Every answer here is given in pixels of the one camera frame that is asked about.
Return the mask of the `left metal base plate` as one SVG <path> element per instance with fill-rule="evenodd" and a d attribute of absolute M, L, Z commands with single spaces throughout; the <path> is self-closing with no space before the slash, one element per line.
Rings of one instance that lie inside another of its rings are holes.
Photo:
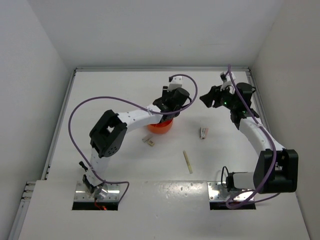
<path fill-rule="evenodd" d="M 78 181 L 74 193 L 75 202 L 118 202 L 120 199 L 120 186 L 117 184 L 102 183 L 93 193 L 90 193 L 83 182 Z"/>

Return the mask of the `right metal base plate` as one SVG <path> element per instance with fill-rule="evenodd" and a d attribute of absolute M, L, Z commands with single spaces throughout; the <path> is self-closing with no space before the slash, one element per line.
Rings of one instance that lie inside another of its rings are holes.
<path fill-rule="evenodd" d="M 210 203 L 225 203 L 231 197 L 231 202 L 243 202 L 254 192 L 253 189 L 236 189 L 235 191 L 228 191 L 218 181 L 208 181 L 207 189 Z"/>

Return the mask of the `metal base plate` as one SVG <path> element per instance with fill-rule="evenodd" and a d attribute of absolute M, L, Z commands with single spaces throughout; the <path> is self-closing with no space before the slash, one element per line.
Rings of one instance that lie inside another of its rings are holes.
<path fill-rule="evenodd" d="M 78 181 L 74 193 L 75 202 L 118 202 L 120 199 L 120 186 L 117 184 L 102 183 L 93 193 L 90 193 L 83 182 Z"/>
<path fill-rule="evenodd" d="M 243 202 L 254 192 L 253 189 L 236 189 L 235 191 L 228 191 L 218 181 L 208 181 L 207 189 L 210 203 L 225 203 L 231 197 L 231 202 Z"/>

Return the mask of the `orange round divided container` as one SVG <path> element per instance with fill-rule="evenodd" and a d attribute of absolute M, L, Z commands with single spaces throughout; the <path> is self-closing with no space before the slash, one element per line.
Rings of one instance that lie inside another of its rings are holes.
<path fill-rule="evenodd" d="M 163 135 L 166 134 L 173 126 L 174 119 L 167 120 L 162 123 L 157 123 L 157 124 L 149 124 L 147 125 L 147 129 L 157 135 Z"/>

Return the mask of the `grey white eraser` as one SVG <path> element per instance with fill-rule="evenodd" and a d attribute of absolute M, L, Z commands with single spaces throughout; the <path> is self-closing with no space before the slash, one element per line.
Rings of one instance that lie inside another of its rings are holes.
<path fill-rule="evenodd" d="M 152 137 L 153 137 L 153 135 L 152 135 L 152 134 L 149 134 L 149 135 L 145 136 L 145 137 L 142 139 L 142 141 L 145 143 L 145 142 L 149 141 Z"/>

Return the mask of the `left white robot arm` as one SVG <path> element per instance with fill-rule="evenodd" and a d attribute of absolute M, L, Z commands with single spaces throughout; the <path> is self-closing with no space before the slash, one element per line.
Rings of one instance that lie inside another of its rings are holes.
<path fill-rule="evenodd" d="M 121 148 L 125 135 L 148 125 L 163 125 L 176 118 L 187 107 L 190 94 L 182 87 L 164 87 L 162 96 L 138 110 L 115 113 L 107 110 L 89 133 L 91 157 L 82 181 L 88 192 L 99 197 L 107 181 L 102 178 L 111 157 Z"/>

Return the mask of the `small tan barcode box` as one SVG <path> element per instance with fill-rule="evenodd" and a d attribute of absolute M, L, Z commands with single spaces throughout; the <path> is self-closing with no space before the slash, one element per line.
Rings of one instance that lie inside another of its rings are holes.
<path fill-rule="evenodd" d="M 154 146 L 154 145 L 155 145 L 155 143 L 154 143 L 152 140 L 149 140 L 147 143 L 148 143 L 150 146 Z"/>

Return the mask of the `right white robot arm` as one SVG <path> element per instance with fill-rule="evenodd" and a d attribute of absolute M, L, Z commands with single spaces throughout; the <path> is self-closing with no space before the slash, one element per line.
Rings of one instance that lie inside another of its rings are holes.
<path fill-rule="evenodd" d="M 254 110 L 251 113 L 247 111 L 246 107 L 252 104 L 255 87 L 240 82 L 236 88 L 231 93 L 228 86 L 222 89 L 220 85 L 214 85 L 199 98 L 207 108 L 227 108 L 231 121 L 247 137 L 258 155 L 254 172 L 228 173 L 227 190 L 255 189 L 259 194 L 295 192 L 298 185 L 298 153 L 272 138 Z"/>

